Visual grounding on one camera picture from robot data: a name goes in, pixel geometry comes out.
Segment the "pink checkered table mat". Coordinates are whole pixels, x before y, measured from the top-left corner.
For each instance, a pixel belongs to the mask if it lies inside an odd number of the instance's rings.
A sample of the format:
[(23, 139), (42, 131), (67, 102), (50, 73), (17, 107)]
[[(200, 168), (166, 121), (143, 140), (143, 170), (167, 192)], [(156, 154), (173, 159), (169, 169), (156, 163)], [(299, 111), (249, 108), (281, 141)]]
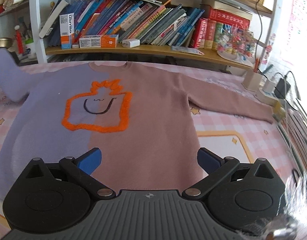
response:
[[(182, 73), (254, 98), (243, 88), (242, 77), (176, 65), (146, 63), (145, 66)], [(21, 102), (10, 101), (0, 89), (0, 150), (21, 106)], [(267, 158), (282, 180), (286, 180), (296, 166), (277, 124), (210, 112), (196, 106), (190, 107), (190, 115), (201, 146), (222, 157), (232, 155), (242, 162)]]

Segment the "red thick books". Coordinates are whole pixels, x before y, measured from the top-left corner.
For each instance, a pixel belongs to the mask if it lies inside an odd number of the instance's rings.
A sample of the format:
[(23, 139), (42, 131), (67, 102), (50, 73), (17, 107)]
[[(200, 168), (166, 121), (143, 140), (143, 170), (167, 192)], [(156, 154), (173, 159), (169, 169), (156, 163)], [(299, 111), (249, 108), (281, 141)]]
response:
[(191, 46), (217, 50), (220, 35), (231, 32), (247, 30), (252, 20), (252, 14), (218, 0), (201, 0), (200, 9), (202, 16), (198, 19)]

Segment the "beige pen holder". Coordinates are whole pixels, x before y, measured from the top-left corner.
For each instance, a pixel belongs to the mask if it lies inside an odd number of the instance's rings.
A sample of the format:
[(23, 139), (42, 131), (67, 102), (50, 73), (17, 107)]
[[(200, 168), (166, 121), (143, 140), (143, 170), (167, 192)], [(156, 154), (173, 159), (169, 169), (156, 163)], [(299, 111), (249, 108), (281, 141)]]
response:
[(256, 92), (259, 88), (260, 81), (262, 80), (263, 76), (259, 73), (259, 58), (256, 58), (254, 67), (252, 70), (248, 70), (244, 80), (242, 81), (242, 85), (246, 90)]

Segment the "white power strip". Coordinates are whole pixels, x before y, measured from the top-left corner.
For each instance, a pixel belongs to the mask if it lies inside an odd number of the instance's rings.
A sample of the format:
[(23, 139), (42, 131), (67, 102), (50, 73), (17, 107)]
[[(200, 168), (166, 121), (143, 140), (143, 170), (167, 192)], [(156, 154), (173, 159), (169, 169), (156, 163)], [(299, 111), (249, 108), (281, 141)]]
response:
[(274, 107), (278, 102), (278, 98), (273, 94), (275, 82), (267, 79), (262, 87), (256, 91), (255, 98), (266, 105)]

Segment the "tall white orange box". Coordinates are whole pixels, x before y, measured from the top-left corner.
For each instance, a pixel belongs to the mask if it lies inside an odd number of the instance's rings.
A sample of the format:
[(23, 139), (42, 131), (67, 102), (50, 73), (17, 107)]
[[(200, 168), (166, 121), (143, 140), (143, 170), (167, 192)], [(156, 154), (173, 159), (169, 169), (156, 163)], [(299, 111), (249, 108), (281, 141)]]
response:
[(74, 13), (60, 15), (61, 49), (71, 49), (74, 41)]

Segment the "white charger block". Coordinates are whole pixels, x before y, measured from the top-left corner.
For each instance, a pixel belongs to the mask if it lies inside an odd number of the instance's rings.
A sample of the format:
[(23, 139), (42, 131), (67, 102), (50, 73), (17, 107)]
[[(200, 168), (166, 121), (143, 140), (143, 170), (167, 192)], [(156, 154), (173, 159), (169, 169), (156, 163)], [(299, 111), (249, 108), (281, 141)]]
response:
[(135, 47), (140, 46), (140, 40), (136, 38), (125, 39), (125, 40), (122, 40), (121, 45), (124, 48), (135, 48)]

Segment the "stack of books right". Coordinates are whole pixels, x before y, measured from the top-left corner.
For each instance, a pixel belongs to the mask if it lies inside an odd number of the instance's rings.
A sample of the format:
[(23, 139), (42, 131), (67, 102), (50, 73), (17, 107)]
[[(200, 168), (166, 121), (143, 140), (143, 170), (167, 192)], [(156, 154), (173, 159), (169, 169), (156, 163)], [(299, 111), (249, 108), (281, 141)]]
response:
[(288, 152), (300, 173), (307, 172), (307, 111), (296, 100), (293, 105), (281, 101), (284, 117), (278, 122)]

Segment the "metal bowl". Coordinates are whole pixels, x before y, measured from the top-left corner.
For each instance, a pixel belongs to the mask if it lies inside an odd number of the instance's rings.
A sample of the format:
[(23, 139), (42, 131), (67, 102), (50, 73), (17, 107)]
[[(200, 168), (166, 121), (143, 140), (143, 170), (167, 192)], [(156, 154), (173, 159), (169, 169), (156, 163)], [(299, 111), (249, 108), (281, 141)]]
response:
[(8, 38), (8, 37), (0, 38), (0, 48), (9, 49), (10, 47), (12, 47), (12, 44), (13, 44), (13, 40), (11, 38)]

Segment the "purple and pink sweater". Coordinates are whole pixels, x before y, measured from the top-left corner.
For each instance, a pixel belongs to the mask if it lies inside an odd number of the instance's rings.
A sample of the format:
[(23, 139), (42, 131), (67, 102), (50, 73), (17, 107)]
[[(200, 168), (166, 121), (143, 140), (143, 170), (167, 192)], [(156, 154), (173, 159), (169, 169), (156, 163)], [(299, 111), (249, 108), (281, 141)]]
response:
[(29, 74), (0, 49), (0, 88), (22, 102), (0, 151), (0, 199), (31, 159), (56, 163), (95, 147), (93, 176), (114, 191), (183, 191), (203, 177), (191, 105), (273, 123), (267, 105), (135, 62)]

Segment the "row of leaning books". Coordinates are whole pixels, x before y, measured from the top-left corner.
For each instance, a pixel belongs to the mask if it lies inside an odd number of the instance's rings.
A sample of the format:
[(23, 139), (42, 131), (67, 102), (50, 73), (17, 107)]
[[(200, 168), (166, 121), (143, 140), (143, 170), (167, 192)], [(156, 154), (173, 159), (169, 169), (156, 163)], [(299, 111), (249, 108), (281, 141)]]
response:
[(181, 46), (194, 29), (202, 11), (183, 3), (171, 5), (150, 0), (76, 0), (60, 12), (47, 33), (49, 47), (61, 46), (60, 15), (74, 13), (74, 41), (86, 35), (119, 35), (140, 44)]

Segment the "black power adapter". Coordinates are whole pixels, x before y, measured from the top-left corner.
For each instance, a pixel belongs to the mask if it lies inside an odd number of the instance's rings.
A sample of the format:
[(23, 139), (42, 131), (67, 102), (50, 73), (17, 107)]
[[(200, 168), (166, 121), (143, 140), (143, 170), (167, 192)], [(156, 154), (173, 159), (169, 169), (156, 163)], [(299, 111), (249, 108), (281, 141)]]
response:
[(287, 93), (290, 90), (290, 87), (291, 85), (288, 83), (288, 81), (286, 81), (286, 79), (280, 78), (277, 85), (275, 86), (273, 93), (278, 99), (285, 99)]

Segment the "orange white medicine box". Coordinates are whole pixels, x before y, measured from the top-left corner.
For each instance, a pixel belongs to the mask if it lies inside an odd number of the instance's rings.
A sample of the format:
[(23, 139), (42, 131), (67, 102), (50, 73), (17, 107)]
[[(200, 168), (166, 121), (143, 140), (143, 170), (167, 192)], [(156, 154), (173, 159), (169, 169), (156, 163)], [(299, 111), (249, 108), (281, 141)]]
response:
[(86, 35), (79, 39), (79, 48), (115, 48), (119, 35)]

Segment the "white tub green lid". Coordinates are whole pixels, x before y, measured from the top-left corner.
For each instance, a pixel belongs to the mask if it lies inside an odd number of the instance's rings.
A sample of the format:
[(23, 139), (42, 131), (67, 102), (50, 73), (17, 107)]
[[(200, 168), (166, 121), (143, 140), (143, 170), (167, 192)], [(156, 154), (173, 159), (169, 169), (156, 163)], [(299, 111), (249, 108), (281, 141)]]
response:
[(33, 38), (25, 40), (25, 51), (29, 59), (36, 58), (36, 49)]

